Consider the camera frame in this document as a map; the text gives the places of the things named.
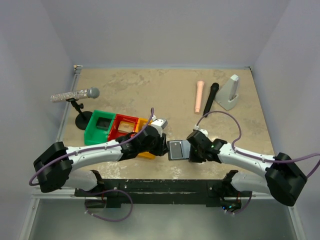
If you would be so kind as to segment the grey credit card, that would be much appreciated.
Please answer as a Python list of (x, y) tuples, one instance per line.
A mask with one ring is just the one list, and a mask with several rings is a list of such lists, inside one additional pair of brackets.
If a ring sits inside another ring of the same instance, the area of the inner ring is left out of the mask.
[(171, 160), (180, 160), (183, 158), (182, 143), (180, 141), (170, 141), (169, 151)]

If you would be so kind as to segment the black leather card holder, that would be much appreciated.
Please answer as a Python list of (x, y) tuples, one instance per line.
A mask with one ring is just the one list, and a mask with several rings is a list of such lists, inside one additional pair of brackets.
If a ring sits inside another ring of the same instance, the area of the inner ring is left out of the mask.
[(188, 160), (190, 158), (191, 145), (187, 140), (170, 140), (167, 142), (168, 160)]

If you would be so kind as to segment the red plastic bin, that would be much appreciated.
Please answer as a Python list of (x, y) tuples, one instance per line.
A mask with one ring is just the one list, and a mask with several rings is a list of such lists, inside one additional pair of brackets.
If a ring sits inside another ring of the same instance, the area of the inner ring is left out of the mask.
[(118, 137), (134, 132), (138, 120), (139, 119), (137, 117), (117, 113), (111, 130), (109, 131), (107, 140), (115, 140)]

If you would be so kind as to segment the green plastic bin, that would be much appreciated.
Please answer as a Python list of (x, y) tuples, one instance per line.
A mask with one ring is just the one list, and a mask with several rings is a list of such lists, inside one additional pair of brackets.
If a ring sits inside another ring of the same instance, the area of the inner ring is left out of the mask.
[[(109, 130), (102, 130), (96, 128), (96, 123), (99, 117), (112, 119)], [(115, 113), (94, 110), (90, 118), (90, 121), (84, 131), (84, 144), (89, 146), (106, 143), (108, 141), (108, 135), (113, 125), (115, 117)]]

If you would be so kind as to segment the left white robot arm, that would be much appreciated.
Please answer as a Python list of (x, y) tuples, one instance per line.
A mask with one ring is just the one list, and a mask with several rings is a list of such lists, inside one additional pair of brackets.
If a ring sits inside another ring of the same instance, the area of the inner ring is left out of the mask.
[(163, 156), (168, 152), (166, 137), (148, 125), (138, 133), (91, 146), (66, 147), (62, 141), (55, 142), (33, 162), (35, 173), (29, 185), (50, 193), (68, 186), (76, 178), (76, 171), (83, 167), (131, 160), (144, 152)]

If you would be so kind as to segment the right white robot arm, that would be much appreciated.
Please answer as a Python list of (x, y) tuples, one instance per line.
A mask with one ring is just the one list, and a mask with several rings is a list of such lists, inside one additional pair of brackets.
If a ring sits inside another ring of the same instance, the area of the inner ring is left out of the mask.
[(240, 154), (240, 149), (232, 148), (231, 143), (218, 138), (211, 141), (199, 130), (194, 130), (186, 140), (191, 146), (191, 162), (217, 162), (250, 172), (236, 172), (223, 183), (223, 192), (228, 196), (243, 191), (266, 193), (292, 207), (307, 183), (306, 175), (284, 153), (272, 156), (245, 150)]

